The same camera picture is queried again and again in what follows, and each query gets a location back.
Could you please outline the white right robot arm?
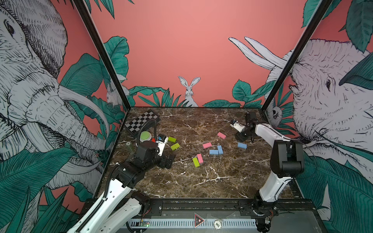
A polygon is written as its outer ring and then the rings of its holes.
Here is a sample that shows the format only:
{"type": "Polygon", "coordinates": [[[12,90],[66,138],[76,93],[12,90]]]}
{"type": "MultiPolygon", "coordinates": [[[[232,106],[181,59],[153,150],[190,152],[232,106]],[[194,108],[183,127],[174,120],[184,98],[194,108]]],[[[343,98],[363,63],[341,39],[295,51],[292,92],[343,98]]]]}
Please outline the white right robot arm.
{"type": "Polygon", "coordinates": [[[246,113],[244,125],[231,120],[230,126],[238,131],[235,137],[240,143],[258,136],[272,147],[271,173],[250,204],[253,214],[269,216],[285,186],[305,169],[303,145],[282,135],[266,121],[258,120],[255,112],[246,113]]]}

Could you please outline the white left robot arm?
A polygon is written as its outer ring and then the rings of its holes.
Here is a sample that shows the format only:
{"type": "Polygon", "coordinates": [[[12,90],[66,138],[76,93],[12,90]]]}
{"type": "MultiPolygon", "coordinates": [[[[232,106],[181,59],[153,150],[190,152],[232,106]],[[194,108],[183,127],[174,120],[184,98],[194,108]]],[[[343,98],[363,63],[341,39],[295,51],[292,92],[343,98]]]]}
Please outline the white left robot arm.
{"type": "Polygon", "coordinates": [[[150,198],[133,188],[155,166],[170,169],[175,158],[163,153],[169,138],[157,134],[157,129],[153,133],[154,141],[137,139],[136,153],[113,169],[104,193],[68,230],[70,233],[115,233],[133,217],[150,211],[150,198]]]}

